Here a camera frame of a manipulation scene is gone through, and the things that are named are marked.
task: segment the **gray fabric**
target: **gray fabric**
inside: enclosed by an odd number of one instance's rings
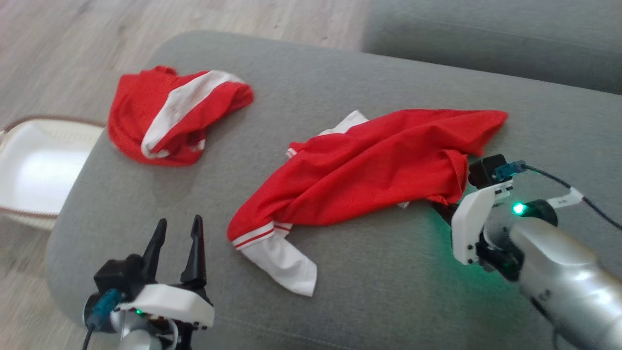
[[[363,50],[622,93],[622,1],[374,0]]]
[[[613,215],[622,211],[618,146],[622,97],[391,57],[233,34],[193,32],[160,48],[148,67],[239,75],[256,101],[219,121],[189,168],[145,166],[97,142],[50,239],[50,291],[76,322],[92,276],[107,259],[141,252],[169,220],[158,279],[185,265],[190,226],[203,216],[208,296],[216,325],[195,349],[536,349],[551,327],[497,274],[451,254],[449,228],[426,203],[390,207],[330,227],[294,227],[290,241],[318,265],[313,298],[288,292],[226,239],[242,203],[306,141],[352,110],[375,118],[403,108],[500,109],[504,128],[487,147],[562,176]],[[565,191],[535,174],[516,179],[516,200]],[[621,236],[584,206],[561,227],[622,274]],[[116,338],[110,337],[111,346]]]

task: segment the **red fabric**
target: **red fabric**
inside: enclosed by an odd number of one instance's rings
[[[222,116],[253,101],[253,92],[245,83],[226,82],[216,87],[202,102],[186,114],[153,148],[167,150],[166,158],[149,159],[141,152],[142,139],[169,93],[208,71],[177,75],[175,69],[158,66],[139,74],[124,74],[119,80],[108,118],[112,143],[126,156],[145,164],[188,166],[198,161],[202,151],[193,147],[205,139],[205,130]]]
[[[238,210],[230,241],[271,221],[331,225],[401,202],[455,203],[467,155],[481,156],[503,111],[401,110],[345,134],[292,143],[297,154]]]

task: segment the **laundry basket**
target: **laundry basket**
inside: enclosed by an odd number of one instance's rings
[[[51,230],[103,125],[30,116],[0,131],[0,214]]]

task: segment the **wooden floor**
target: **wooden floor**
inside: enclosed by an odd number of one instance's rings
[[[31,114],[105,121],[119,76],[182,32],[357,50],[368,1],[0,0],[0,126]],[[84,329],[47,290],[48,238],[0,217],[1,349],[81,347]],[[102,348],[94,337],[90,349]]]

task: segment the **gray ottoman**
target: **gray ottoman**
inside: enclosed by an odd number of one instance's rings
[[[509,112],[488,154],[525,159],[556,173],[609,213],[622,211],[617,146],[622,97],[523,78],[233,34],[180,35],[147,65],[180,73],[226,70],[251,84],[256,101],[212,127],[201,160],[188,168],[145,166],[97,142],[52,233],[47,278],[76,323],[109,258],[141,252],[157,221],[169,220],[158,280],[175,283],[190,226],[203,216],[208,296],[215,327],[194,349],[540,349],[552,328],[517,288],[465,267],[449,228],[418,202],[330,227],[296,226],[290,241],[318,265],[313,298],[274,282],[227,241],[240,205],[306,141],[359,109],[375,118],[403,108]],[[516,179],[517,201],[565,191],[535,174]],[[582,206],[561,227],[622,274],[620,233]],[[111,349],[117,336],[109,337]]]
[[[363,50],[622,93],[622,1],[373,0]]]

